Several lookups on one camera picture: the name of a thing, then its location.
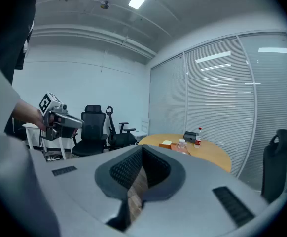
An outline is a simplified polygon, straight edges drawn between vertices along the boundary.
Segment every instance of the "black office chair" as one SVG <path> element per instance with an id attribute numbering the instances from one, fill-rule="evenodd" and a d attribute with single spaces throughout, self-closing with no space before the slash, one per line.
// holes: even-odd
<path id="1" fill-rule="evenodd" d="M 109 117 L 109 122 L 111 125 L 111 128 L 109 127 L 109 137 L 108 137 L 108 143 L 110 144 L 110 149 L 117 149 L 117 148 L 123 148 L 129 145 L 136 144 L 135 137 L 130 133 L 131 131 L 136 131 L 136 129 L 124 129 L 124 125 L 128 124 L 127 122 L 119 123 L 121 125 L 119 134 L 116 134 L 115 126 L 112 119 L 112 114 L 114 112 L 114 109 L 112 106 L 108 106 L 106 109 L 106 114 Z"/>
<path id="2" fill-rule="evenodd" d="M 287 130 L 277 130 L 264 149 L 263 184 L 261 195 L 273 202 L 283 192 L 287 170 Z"/>
<path id="3" fill-rule="evenodd" d="M 27 140 L 26 136 L 26 130 L 23 125 L 26 124 L 26 122 L 19 121 L 17 119 L 13 119 L 13 131 L 14 131 L 14 137 L 20 139 L 20 140 Z"/>
<path id="4" fill-rule="evenodd" d="M 101 106 L 87 105 L 84 110 L 81 113 L 81 119 L 84 121 L 82 140 L 77 143 L 74 137 L 75 146 L 72 149 L 72 153 L 80 157 L 103 153 L 108 138 L 106 134 L 103 134 L 106 115 L 102 113 Z"/>

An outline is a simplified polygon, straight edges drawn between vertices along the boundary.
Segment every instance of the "black sleeve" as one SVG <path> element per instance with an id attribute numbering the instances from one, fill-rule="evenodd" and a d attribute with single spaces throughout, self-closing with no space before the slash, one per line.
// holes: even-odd
<path id="1" fill-rule="evenodd" d="M 20 50 L 33 23 L 36 0 L 0 1 L 0 69 L 12 84 Z"/>

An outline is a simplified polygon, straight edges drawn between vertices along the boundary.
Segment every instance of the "water bottle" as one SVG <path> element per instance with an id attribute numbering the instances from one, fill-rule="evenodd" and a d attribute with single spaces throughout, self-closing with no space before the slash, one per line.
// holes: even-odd
<path id="1" fill-rule="evenodd" d="M 201 146 L 201 131 L 202 131 L 202 128 L 198 128 L 198 131 L 196 133 L 196 139 L 195 139 L 195 144 L 194 144 L 194 147 L 196 148 L 199 148 Z"/>
<path id="2" fill-rule="evenodd" d="M 176 145 L 176 151 L 183 153 L 183 154 L 188 154 L 186 145 L 187 143 L 185 142 L 184 139 L 179 139 L 179 143 Z"/>

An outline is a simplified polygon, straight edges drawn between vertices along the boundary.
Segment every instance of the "person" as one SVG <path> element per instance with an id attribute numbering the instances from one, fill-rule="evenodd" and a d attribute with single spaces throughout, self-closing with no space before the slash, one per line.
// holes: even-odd
<path id="1" fill-rule="evenodd" d="M 11 85 L 14 69 L 23 68 L 23 46 L 33 29 L 35 3 L 36 0 L 0 0 L 0 69 Z M 14 134 L 12 117 L 46 130 L 39 109 L 22 99 L 16 104 L 6 125 L 5 133 L 8 135 Z"/>

